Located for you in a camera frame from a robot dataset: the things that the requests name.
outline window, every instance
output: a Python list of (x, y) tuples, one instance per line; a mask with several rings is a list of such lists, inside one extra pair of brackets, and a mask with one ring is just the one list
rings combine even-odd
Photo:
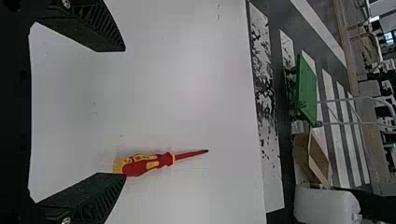
[(396, 31), (394, 32), (388, 32), (384, 34), (385, 40), (387, 41), (387, 45), (394, 45), (395, 44), (395, 36), (396, 36)]

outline red screwdriver tip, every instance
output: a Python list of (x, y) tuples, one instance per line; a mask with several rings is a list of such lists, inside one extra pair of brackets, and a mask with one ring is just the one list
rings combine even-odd
[(199, 151), (193, 151), (193, 152), (186, 152), (186, 153), (182, 153), (182, 154), (178, 154), (175, 156), (175, 160), (179, 161), (179, 160), (183, 160), (189, 157), (193, 157), (193, 156), (198, 156), (198, 155), (202, 155), (209, 152), (209, 150), (205, 149), (205, 150), (199, 150)]

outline screwdriver handle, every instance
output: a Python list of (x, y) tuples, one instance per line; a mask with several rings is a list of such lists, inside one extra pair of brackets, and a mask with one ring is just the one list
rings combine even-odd
[(141, 176), (150, 170), (160, 169), (164, 166), (171, 166), (175, 163), (175, 156), (170, 152), (165, 154), (142, 155), (137, 154), (119, 160), (117, 173), (127, 176)]

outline gray floor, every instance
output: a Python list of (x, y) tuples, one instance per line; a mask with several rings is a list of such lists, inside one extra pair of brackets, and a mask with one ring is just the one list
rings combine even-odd
[[(294, 186), (295, 186), (295, 173), (293, 167), (293, 160), (291, 156), (290, 146), (290, 117), (289, 117), (289, 103), (286, 100), (287, 96), (284, 92), (284, 74), (282, 65), (282, 52), (280, 48), (280, 36), (279, 30), (285, 32), (294, 42), (294, 51), (296, 54), (302, 53), (304, 50), (310, 55), (316, 63), (318, 83), (320, 89), (321, 98), (325, 98), (325, 87), (322, 79), (322, 69), (326, 70), (332, 75), (333, 85), (336, 87), (336, 83), (340, 83), (344, 86), (345, 91), (350, 91), (349, 81), (347, 77), (347, 70), (340, 60), (334, 55), (332, 50), (326, 45), (326, 43), (320, 38), (316, 31), (309, 25), (302, 14), (297, 10), (296, 7), (290, 2), (290, 0), (278, 0), (278, 1), (259, 1), (251, 0), (259, 10), (269, 19), (269, 29), (271, 35), (271, 49), (272, 49), (272, 67), (274, 70), (274, 85), (275, 85), (275, 96), (276, 96), (276, 110), (278, 120), (278, 133), (279, 133), (279, 144), (280, 144), (280, 157), (282, 165), (282, 180), (285, 197), (285, 209), (278, 210), (273, 213), (267, 214), (268, 223), (290, 223), (292, 217), (292, 205), (294, 197)], [(323, 21), (326, 28), (330, 31), (335, 40), (340, 44), (341, 36), (338, 32), (338, 24), (335, 15), (335, 9), (333, 0), (325, 1), (307, 1), (311, 7), (318, 14), (319, 18)], [(337, 91), (334, 92), (335, 97), (338, 97)], [(323, 112), (324, 119), (329, 119), (329, 112)], [(327, 128), (326, 133), (332, 133), (330, 128)], [(341, 128), (342, 141), (346, 145), (346, 131)], [(331, 161), (335, 161), (335, 155), (329, 153)], [(349, 161), (348, 155), (345, 152), (346, 161)], [(348, 172), (351, 173), (351, 164), (346, 163)], [(353, 183), (351, 179), (352, 175), (349, 176), (349, 181)], [(361, 187), (365, 190), (370, 190), (370, 186), (363, 185)]]

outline screw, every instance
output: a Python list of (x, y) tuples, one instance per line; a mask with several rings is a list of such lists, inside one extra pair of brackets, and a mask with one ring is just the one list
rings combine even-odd
[(69, 0), (62, 0), (62, 5), (64, 5), (64, 7), (67, 9), (70, 9), (70, 7), (72, 6)]
[(306, 108), (306, 101), (300, 101), (300, 102), (298, 103), (298, 106), (299, 106), (300, 108)]
[(62, 221), (62, 224), (70, 224), (72, 222), (72, 219), (70, 217), (66, 217), (64, 218), (64, 220)]

